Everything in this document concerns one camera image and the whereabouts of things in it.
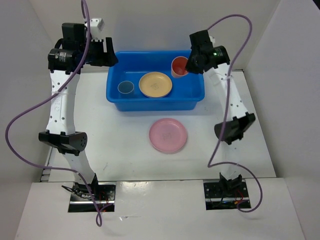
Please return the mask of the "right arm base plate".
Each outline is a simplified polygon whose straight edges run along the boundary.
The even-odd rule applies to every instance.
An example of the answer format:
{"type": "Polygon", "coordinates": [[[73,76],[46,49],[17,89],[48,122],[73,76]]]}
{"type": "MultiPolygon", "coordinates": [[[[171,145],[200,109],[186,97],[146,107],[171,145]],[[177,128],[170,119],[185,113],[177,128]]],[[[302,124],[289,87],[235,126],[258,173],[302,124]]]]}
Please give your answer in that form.
{"type": "Polygon", "coordinates": [[[204,181],[203,190],[207,211],[237,209],[238,204],[240,209],[251,208],[247,184],[244,180],[240,187],[231,193],[224,193],[218,180],[204,181]]]}

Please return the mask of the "pink plastic plate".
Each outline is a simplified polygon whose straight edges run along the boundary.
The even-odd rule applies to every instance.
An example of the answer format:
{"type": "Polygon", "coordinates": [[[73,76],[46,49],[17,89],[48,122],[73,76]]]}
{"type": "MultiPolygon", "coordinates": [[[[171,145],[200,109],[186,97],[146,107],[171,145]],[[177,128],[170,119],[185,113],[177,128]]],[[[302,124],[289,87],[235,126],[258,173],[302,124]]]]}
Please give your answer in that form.
{"type": "Polygon", "coordinates": [[[185,126],[174,118],[162,118],[152,124],[148,133],[150,144],[159,152],[174,154],[187,143],[185,126]]]}

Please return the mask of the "yellow plastic plate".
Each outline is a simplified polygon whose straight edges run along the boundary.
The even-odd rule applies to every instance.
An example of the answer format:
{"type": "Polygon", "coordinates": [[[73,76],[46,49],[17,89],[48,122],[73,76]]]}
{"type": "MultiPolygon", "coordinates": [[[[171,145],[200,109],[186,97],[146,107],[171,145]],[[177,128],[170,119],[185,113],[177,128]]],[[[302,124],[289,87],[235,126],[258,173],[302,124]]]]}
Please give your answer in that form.
{"type": "Polygon", "coordinates": [[[140,78],[138,86],[146,97],[163,98],[171,92],[173,83],[170,77],[162,72],[149,72],[140,78]]]}

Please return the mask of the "blue plastic cup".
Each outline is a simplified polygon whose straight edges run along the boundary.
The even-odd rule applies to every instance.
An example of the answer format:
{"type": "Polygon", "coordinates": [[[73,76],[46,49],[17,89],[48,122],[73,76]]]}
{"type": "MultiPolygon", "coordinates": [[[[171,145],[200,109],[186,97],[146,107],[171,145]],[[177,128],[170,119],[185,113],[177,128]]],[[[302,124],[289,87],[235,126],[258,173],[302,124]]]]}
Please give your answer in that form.
{"type": "Polygon", "coordinates": [[[135,95],[135,86],[131,81],[122,81],[118,84],[117,90],[121,99],[133,98],[135,95]]]}

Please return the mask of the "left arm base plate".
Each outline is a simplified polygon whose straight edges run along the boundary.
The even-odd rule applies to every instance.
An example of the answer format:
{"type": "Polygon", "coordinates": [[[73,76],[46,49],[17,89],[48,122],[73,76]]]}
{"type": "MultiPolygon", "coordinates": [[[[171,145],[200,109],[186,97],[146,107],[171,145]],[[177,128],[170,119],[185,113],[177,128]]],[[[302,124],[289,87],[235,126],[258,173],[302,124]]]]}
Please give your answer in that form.
{"type": "MultiPolygon", "coordinates": [[[[62,186],[70,192],[70,200],[68,206],[69,213],[88,213],[96,212],[92,198],[86,187],[80,188],[77,184],[72,187],[62,186]]],[[[115,182],[99,182],[96,188],[92,191],[95,202],[102,212],[115,211],[116,199],[116,183],[115,182]]]]}

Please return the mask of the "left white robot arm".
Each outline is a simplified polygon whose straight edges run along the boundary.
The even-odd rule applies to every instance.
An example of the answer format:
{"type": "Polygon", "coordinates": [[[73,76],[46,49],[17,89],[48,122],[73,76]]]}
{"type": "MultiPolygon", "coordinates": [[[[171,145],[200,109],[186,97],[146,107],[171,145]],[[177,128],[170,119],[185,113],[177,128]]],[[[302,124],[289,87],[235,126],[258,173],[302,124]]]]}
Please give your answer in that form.
{"type": "Polygon", "coordinates": [[[75,184],[71,191],[94,200],[99,196],[100,188],[85,152],[88,136],[75,129],[76,89],[83,65],[113,67],[118,58],[112,38],[101,36],[104,28],[102,18],[92,18],[85,24],[63,23],[61,27],[63,37],[47,57],[54,98],[46,130],[39,133],[38,139],[56,148],[75,170],[75,184]]]}

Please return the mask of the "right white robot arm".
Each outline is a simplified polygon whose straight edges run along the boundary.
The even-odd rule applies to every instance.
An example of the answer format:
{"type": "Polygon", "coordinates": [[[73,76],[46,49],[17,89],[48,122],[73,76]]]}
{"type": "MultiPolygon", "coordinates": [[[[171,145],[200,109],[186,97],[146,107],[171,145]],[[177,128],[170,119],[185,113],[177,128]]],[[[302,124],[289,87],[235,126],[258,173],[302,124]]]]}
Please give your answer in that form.
{"type": "Polygon", "coordinates": [[[256,116],[244,105],[231,74],[232,66],[224,46],[215,46],[214,39],[207,30],[192,33],[191,52],[186,70],[201,74],[203,79],[213,84],[215,93],[224,110],[222,122],[214,126],[218,138],[214,153],[224,146],[226,153],[233,151],[232,143],[240,141],[244,133],[255,122],[256,116]]]}

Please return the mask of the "orange plastic cup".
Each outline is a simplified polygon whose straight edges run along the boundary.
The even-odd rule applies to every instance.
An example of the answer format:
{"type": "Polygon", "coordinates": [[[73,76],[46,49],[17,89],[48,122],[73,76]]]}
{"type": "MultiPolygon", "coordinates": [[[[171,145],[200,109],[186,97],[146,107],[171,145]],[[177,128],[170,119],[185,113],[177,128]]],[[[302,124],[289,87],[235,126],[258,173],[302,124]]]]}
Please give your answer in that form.
{"type": "Polygon", "coordinates": [[[174,78],[181,78],[188,74],[186,70],[188,59],[184,56],[177,56],[171,62],[171,75],[174,78]]]}

